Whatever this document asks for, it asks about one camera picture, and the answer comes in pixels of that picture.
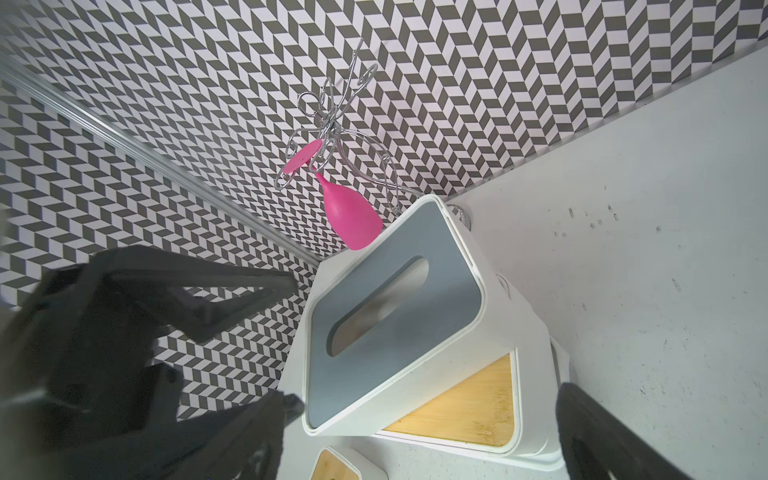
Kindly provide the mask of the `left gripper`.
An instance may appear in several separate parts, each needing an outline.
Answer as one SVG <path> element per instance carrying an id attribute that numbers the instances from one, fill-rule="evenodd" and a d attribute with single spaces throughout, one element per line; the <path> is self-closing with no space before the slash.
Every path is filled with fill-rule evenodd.
<path id="1" fill-rule="evenodd" d="M 206 342 L 298 293 L 290 272 L 134 245 L 52 271 L 1 333 L 1 443 L 76 447 L 177 419 L 183 376 L 154 364 L 170 325 Z"/>

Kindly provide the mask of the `bamboo lid box back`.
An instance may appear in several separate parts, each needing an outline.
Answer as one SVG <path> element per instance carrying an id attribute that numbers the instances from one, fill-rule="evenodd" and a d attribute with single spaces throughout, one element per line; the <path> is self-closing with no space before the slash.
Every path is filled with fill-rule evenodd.
<path id="1" fill-rule="evenodd" d="M 547 369 L 528 375 L 544 399 L 522 390 L 522 353 L 496 348 L 478 358 L 480 370 L 373 437 L 535 471 L 562 468 L 557 422 L 539 409 L 553 407 L 575 375 L 569 353 L 554 338 L 549 345 Z"/>

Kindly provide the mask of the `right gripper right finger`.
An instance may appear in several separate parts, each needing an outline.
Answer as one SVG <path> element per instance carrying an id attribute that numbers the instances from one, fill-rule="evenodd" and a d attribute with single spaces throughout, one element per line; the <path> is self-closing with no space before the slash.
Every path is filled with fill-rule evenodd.
<path id="1" fill-rule="evenodd" d="M 574 383 L 560 386 L 555 414 L 572 479 L 688 477 Z"/>

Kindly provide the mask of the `bamboo lid box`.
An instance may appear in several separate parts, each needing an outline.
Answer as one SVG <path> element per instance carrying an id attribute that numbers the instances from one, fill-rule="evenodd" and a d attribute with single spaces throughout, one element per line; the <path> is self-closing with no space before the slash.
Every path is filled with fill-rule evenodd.
<path id="1" fill-rule="evenodd" d="M 311 479 L 388 480 L 388 475 L 354 449 L 326 445 L 318 454 Z"/>
<path id="2" fill-rule="evenodd" d="M 522 353 L 496 348 L 478 358 L 480 370 L 373 437 L 535 471 L 562 468 L 557 422 L 539 409 L 553 407 L 575 375 L 569 353 L 554 338 L 549 345 L 547 369 L 528 375 L 544 399 L 522 390 Z"/>

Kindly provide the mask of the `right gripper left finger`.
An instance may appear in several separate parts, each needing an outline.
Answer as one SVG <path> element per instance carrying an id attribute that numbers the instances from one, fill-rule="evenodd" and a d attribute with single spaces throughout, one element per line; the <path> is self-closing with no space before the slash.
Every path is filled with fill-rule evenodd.
<path id="1" fill-rule="evenodd" d="M 63 479 L 274 479 L 284 430 L 305 405 L 272 391 L 258 401 L 72 449 Z"/>

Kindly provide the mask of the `grey lid box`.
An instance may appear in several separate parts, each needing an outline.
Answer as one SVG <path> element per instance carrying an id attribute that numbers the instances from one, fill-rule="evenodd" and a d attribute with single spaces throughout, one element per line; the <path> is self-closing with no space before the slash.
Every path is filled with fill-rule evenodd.
<path id="1" fill-rule="evenodd" d="M 303 322 L 309 435 L 376 434 L 505 355 L 516 363 L 513 449 L 537 451 L 555 426 L 546 325 L 435 195 L 342 268 Z"/>

